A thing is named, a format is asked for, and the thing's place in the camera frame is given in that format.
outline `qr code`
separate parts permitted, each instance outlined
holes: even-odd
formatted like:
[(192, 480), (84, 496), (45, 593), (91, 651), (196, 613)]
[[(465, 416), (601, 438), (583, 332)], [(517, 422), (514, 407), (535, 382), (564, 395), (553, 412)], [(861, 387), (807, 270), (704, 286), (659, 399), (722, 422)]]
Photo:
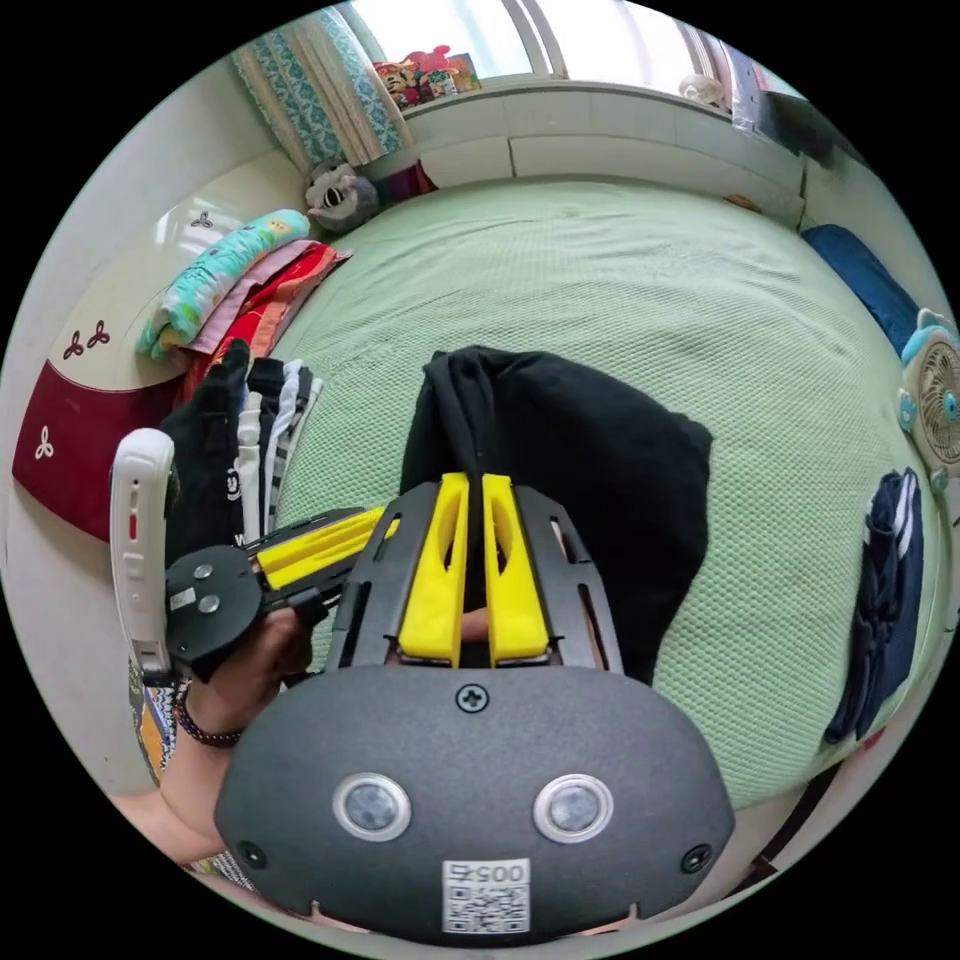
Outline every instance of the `qr code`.
[(444, 933), (530, 930), (529, 860), (445, 860)]

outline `pink towel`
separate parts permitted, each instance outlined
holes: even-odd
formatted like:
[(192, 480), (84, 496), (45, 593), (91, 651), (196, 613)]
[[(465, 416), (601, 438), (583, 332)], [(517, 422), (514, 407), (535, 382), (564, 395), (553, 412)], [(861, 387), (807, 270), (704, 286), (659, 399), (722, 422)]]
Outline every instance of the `pink towel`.
[(315, 240), (294, 240), (279, 250), (268, 253), (259, 263), (254, 264), (217, 304), (207, 322), (200, 328), (196, 339), (191, 342), (190, 349), (212, 355), (233, 321), (240, 316), (240, 309), (254, 287), (263, 286), (284, 267), (316, 246), (318, 244)]

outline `hand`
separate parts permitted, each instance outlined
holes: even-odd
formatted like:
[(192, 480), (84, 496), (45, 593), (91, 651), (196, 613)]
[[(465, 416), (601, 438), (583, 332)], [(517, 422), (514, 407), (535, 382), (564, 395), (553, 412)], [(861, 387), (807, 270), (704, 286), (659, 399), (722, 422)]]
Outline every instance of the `hand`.
[(310, 634), (292, 610), (268, 614), (215, 671), (190, 682), (187, 712), (204, 733), (243, 730), (280, 692), (284, 677), (310, 666)]

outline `yellow plastic part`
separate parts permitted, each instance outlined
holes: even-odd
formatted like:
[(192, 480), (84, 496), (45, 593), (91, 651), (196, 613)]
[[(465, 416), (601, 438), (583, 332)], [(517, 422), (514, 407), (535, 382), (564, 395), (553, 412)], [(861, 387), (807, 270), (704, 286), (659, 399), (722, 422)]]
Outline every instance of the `yellow plastic part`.
[[(282, 590), (297, 580), (360, 553), (382, 516), (383, 507), (374, 507), (328, 527), (311, 530), (286, 543), (261, 550), (257, 562), (271, 589)], [(393, 536), (398, 523), (394, 520), (390, 524), (387, 538)]]
[(460, 666), (469, 492), (466, 474), (443, 475), (398, 637), (408, 657), (454, 668)]
[[(483, 550), (490, 665), (547, 652), (549, 636), (509, 477), (483, 477)], [(503, 571), (497, 545), (503, 553)]]

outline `textured green blanket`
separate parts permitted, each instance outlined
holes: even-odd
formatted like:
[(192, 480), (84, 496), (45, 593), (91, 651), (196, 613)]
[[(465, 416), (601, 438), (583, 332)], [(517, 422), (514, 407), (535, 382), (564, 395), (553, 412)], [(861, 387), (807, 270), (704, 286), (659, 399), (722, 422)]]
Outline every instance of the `textured green blanket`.
[[(356, 255), (278, 350), (326, 382), (281, 524), (396, 494), (435, 350), (479, 343), (589, 364), (714, 435), (710, 546), (655, 686), (700, 726), (735, 806), (850, 752), (850, 743), (824, 751), (821, 737), (846, 676), (864, 512), (890, 469), (925, 474), (897, 426), (899, 360), (813, 250), (722, 201), (582, 181), (440, 191), (342, 246)], [(948, 577), (923, 483), (914, 676), (928, 628), (934, 637), (941, 627)]]

